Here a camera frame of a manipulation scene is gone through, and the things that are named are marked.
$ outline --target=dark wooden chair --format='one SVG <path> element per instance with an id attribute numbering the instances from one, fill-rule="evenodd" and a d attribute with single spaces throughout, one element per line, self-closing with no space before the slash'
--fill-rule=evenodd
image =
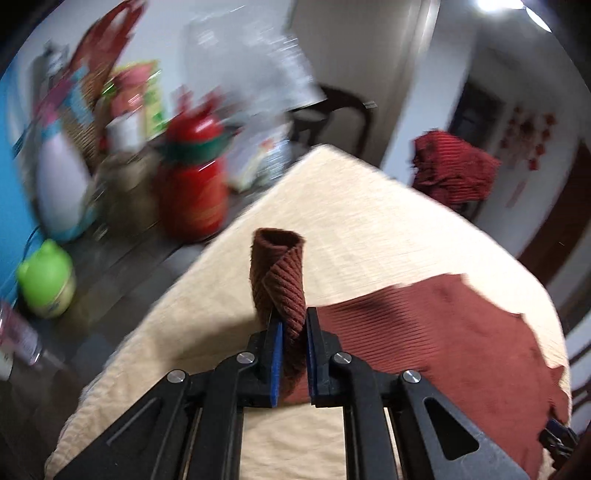
<path id="1" fill-rule="evenodd" d="M 363 117 L 363 127 L 353 151 L 353 155 L 360 157 L 369 137 L 369 130 L 373 121 L 371 109 L 375 107 L 375 104 L 373 102 L 364 102 L 352 93 L 327 85 L 320 85 L 320 88 L 324 92 L 326 100 L 290 112 L 293 119 L 290 140 L 305 144 L 308 147 L 317 145 L 319 136 L 329 124 L 333 112 L 342 108 L 352 108 L 357 110 Z M 304 143 L 301 138 L 305 132 L 309 132 L 309 135 Z"/>

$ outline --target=blue wall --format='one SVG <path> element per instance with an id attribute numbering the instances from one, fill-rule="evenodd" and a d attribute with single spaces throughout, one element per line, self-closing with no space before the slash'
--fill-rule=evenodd
<path id="1" fill-rule="evenodd" d="M 13 91 L 9 87 L 13 68 L 14 61 L 0 79 L 0 297 L 10 302 L 17 297 L 16 267 L 22 259 L 27 238 L 37 226 L 22 189 L 9 140 L 7 97 L 9 90 Z"/>

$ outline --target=red cloth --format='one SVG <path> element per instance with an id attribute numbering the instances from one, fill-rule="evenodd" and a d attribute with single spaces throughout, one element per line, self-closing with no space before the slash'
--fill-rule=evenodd
<path id="1" fill-rule="evenodd" d="M 309 401 L 303 245 L 296 233 L 261 229 L 252 247 L 251 283 L 261 326 L 266 327 L 273 305 L 285 319 L 286 403 Z M 488 302 L 459 275 L 386 287 L 317 312 L 322 329 L 337 334 L 344 351 L 376 370 L 422 372 L 531 478 L 537 477 L 538 434 L 550 414 L 568 420 L 569 401 L 558 386 L 563 367 L 546 366 L 520 315 Z"/>
<path id="2" fill-rule="evenodd" d="M 489 196 L 501 164 L 497 159 L 440 130 L 416 138 L 414 145 L 413 188 L 448 207 Z"/>

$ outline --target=doorway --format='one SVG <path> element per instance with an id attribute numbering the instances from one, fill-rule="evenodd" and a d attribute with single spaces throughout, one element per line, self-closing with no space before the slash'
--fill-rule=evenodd
<path id="1" fill-rule="evenodd" d="M 591 153 L 583 142 L 550 214 L 518 258 L 546 286 L 568 259 L 591 219 Z"/>
<path id="2" fill-rule="evenodd" d="M 476 148 L 485 149 L 504 103 L 468 80 L 453 114 L 449 132 Z"/>

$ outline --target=white bottle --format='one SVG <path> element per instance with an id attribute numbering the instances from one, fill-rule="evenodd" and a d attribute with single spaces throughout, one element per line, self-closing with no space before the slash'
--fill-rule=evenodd
<path id="1" fill-rule="evenodd" d="M 37 166 L 37 200 L 49 237 L 73 240 L 94 221 L 88 208 L 90 185 L 80 153 L 61 130 L 55 110 L 49 109 L 43 115 Z"/>

